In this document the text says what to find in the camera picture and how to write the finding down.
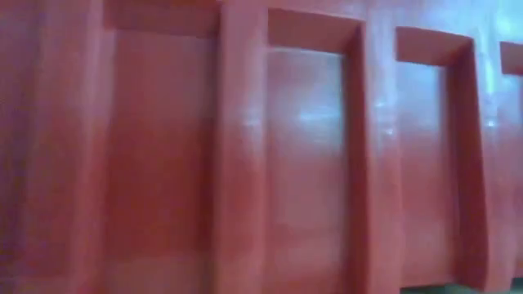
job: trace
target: plastic surface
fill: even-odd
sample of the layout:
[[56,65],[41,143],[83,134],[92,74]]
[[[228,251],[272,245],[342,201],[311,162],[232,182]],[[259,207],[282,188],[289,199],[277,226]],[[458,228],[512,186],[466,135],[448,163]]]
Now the plastic surface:
[[0,4],[0,292],[523,277],[523,4]]

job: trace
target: red plastic wall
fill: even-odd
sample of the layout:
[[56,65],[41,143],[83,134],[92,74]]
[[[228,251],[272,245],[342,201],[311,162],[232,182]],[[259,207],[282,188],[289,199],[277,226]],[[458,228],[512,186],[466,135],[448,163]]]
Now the red plastic wall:
[[520,1],[0,9],[0,292],[523,277]]

